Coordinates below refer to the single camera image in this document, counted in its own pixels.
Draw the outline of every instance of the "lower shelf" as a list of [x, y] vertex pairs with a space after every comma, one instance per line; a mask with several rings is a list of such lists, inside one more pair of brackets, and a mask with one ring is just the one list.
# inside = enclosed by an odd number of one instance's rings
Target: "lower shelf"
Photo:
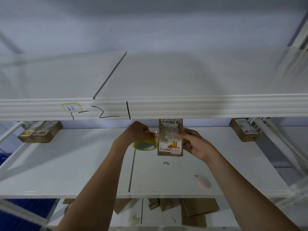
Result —
[[[47, 227], [55, 228], [64, 216], [67, 205], [61, 199], [56, 207]], [[208, 227], [239, 227], [225, 198], [216, 198], [219, 211], [207, 214]], [[134, 226], [182, 226], [181, 207], [178, 199], [174, 199], [174, 208], [161, 212], [160, 208], [149, 210], [146, 199], [132, 199], [118, 215], [113, 212], [110, 227]]]

